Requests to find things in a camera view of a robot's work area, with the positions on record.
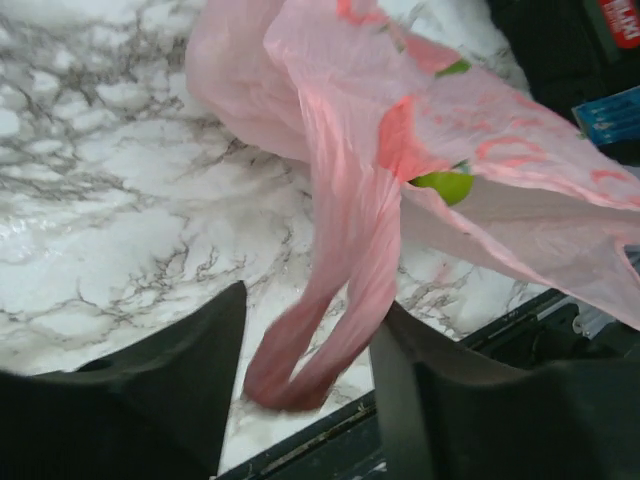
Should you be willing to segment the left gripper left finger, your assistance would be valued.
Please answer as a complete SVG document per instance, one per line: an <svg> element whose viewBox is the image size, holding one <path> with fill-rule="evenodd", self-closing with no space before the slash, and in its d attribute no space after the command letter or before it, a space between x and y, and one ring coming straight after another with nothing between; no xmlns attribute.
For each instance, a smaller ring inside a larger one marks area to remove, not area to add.
<svg viewBox="0 0 640 480"><path fill-rule="evenodd" d="M1 375L5 479L207 479L218 472L244 335L237 282L72 372Z"/></svg>

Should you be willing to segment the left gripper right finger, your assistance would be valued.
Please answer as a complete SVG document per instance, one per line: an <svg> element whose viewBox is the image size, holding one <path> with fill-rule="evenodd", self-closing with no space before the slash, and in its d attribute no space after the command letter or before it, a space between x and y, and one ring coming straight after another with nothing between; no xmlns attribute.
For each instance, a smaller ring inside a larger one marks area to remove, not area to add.
<svg viewBox="0 0 640 480"><path fill-rule="evenodd" d="M635 479L639 353L509 366L389 310L370 347L391 479Z"/></svg>

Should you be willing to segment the green fake fruit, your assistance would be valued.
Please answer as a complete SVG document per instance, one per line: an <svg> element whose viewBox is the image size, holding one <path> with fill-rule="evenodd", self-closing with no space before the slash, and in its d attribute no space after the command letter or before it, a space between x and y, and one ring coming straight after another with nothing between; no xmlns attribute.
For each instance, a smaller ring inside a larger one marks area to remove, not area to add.
<svg viewBox="0 0 640 480"><path fill-rule="evenodd" d="M416 177L409 183L418 188L434 189L444 202L453 206L463 201L471 192L474 177L458 172L433 172Z"/></svg>

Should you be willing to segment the pink plastic bag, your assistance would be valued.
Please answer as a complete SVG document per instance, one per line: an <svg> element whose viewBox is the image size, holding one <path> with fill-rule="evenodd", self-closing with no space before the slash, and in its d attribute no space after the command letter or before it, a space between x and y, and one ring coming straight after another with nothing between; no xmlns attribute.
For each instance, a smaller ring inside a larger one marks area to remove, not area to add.
<svg viewBox="0 0 640 480"><path fill-rule="evenodd" d="M401 203L429 245L574 296L629 326L639 181L575 126L372 1L210 1L186 81L241 141L310 166L313 266L245 375L264 408L319 408L396 296ZM410 180L474 177L449 206Z"/></svg>

